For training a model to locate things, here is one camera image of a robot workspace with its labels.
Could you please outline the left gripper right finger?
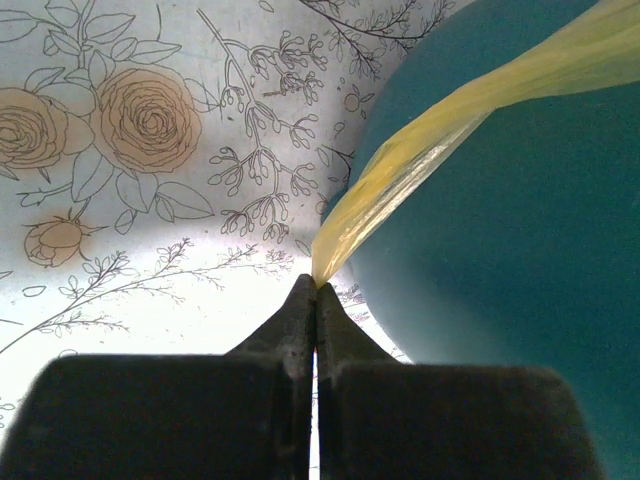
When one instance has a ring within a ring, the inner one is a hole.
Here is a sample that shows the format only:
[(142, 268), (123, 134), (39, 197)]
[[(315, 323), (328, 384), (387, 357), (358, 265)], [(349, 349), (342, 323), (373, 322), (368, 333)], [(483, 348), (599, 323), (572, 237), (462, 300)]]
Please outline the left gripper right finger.
[(568, 383), (529, 366), (405, 364), (316, 303), (324, 479), (601, 479)]

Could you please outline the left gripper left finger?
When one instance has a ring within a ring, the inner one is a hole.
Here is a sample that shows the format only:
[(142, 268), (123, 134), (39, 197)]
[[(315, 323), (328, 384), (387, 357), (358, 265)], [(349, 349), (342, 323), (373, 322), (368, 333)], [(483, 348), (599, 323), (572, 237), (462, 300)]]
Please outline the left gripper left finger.
[(37, 376), (5, 479), (305, 479), (316, 285), (223, 355), (77, 355)]

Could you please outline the yellow trash bag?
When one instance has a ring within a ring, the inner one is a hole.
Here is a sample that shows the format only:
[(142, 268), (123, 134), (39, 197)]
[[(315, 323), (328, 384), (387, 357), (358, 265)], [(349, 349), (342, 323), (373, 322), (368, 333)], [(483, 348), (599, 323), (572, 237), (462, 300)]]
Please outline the yellow trash bag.
[(477, 77), (394, 133), (312, 242), (311, 276), (323, 286), (354, 251), (495, 110), (639, 79), (639, 4), (599, 1), (540, 44)]

